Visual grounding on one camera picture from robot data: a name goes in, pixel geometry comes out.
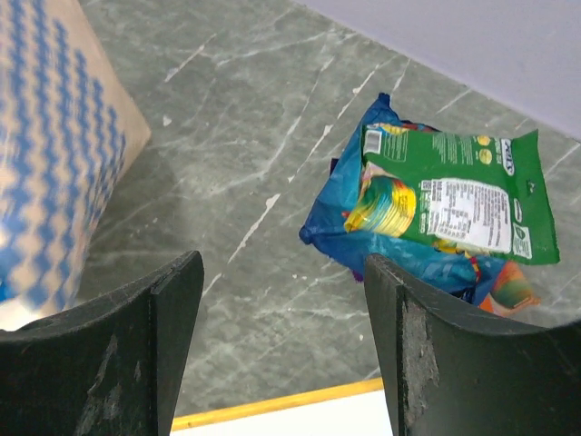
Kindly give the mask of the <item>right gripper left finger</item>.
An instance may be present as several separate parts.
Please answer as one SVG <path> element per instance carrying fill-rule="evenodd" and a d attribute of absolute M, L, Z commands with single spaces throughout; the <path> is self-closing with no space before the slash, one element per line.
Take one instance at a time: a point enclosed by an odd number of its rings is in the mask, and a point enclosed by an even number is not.
<path fill-rule="evenodd" d="M 1 334 L 4 435 L 167 435 L 202 297 L 196 251 Z"/>

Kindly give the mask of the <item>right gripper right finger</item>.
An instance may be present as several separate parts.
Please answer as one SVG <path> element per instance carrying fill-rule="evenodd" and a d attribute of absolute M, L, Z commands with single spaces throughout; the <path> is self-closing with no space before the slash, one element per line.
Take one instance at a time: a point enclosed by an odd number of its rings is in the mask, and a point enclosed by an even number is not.
<path fill-rule="evenodd" d="M 364 290 L 396 435 L 577 435 L 580 325 L 543 328 L 463 302 L 389 259 Z"/>

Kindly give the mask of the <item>green snack packet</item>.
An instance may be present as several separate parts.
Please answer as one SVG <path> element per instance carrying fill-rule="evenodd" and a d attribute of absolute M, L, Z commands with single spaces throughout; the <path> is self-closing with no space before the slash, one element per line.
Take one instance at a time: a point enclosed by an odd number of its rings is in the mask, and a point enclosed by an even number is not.
<path fill-rule="evenodd" d="M 360 156 L 347 232 L 527 265 L 559 262 L 536 131 L 507 138 L 367 124 Z"/>

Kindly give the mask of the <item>blue checkered paper bag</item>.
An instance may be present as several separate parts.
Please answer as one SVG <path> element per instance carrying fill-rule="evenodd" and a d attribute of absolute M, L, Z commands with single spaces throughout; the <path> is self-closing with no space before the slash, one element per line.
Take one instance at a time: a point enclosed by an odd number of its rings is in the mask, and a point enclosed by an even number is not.
<path fill-rule="evenodd" d="M 76 1 L 1 4 L 1 326 L 69 309 L 151 136 Z"/>

